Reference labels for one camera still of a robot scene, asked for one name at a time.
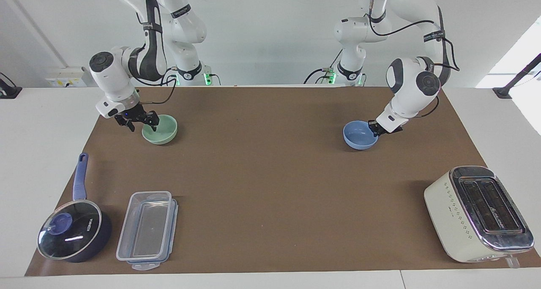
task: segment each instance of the white table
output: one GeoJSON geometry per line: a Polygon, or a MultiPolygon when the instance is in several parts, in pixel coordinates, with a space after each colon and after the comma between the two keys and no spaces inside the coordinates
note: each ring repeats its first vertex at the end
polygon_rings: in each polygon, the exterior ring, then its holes
{"type": "MultiPolygon", "coordinates": [[[[541,136],[512,101],[497,99],[491,90],[448,88],[445,93],[485,162],[541,237],[541,136]]],[[[74,157],[98,118],[93,106],[101,96],[97,88],[25,89],[17,100],[0,101],[1,288],[541,288],[541,268],[24,278],[36,231],[71,177],[74,157]]]]}

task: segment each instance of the black mount base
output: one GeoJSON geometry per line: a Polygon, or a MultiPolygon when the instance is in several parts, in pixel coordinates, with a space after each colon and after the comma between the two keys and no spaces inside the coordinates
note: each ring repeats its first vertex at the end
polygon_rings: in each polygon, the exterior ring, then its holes
{"type": "Polygon", "coordinates": [[[0,99],[15,99],[17,96],[19,96],[19,93],[21,90],[23,90],[22,87],[13,87],[15,89],[15,92],[12,95],[4,96],[0,94],[0,99]]]}
{"type": "Polygon", "coordinates": [[[502,94],[500,94],[500,91],[502,90],[502,87],[493,88],[492,90],[494,91],[496,96],[498,96],[498,98],[500,98],[500,99],[512,99],[512,97],[510,95],[502,95],[502,94]]]}

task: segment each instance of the blue bowl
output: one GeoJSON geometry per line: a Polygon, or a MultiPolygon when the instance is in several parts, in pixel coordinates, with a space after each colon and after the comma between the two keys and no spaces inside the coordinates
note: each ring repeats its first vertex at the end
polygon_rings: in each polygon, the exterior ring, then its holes
{"type": "Polygon", "coordinates": [[[354,149],[369,149],[377,142],[377,139],[368,122],[352,121],[344,126],[344,140],[354,149]]]}

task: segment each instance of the toaster top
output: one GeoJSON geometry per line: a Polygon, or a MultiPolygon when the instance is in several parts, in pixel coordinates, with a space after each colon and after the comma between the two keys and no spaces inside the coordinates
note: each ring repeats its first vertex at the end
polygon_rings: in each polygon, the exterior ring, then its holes
{"type": "Polygon", "coordinates": [[[483,166],[449,173],[454,191],[479,240],[498,252],[533,248],[533,235],[498,177],[483,166]]]}

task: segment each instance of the bowl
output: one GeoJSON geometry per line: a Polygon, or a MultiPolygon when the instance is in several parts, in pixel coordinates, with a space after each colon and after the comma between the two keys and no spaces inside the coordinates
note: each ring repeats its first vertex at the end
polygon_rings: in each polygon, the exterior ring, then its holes
{"type": "Polygon", "coordinates": [[[374,137],[374,133],[366,121],[352,121],[346,124],[343,133],[347,145],[357,150],[371,148],[378,139],[378,137],[374,137]]]}
{"type": "Polygon", "coordinates": [[[175,138],[178,125],[175,118],[169,115],[159,115],[158,118],[160,118],[160,124],[156,127],[156,131],[153,131],[150,125],[144,125],[141,133],[148,142],[160,146],[175,138]]]}

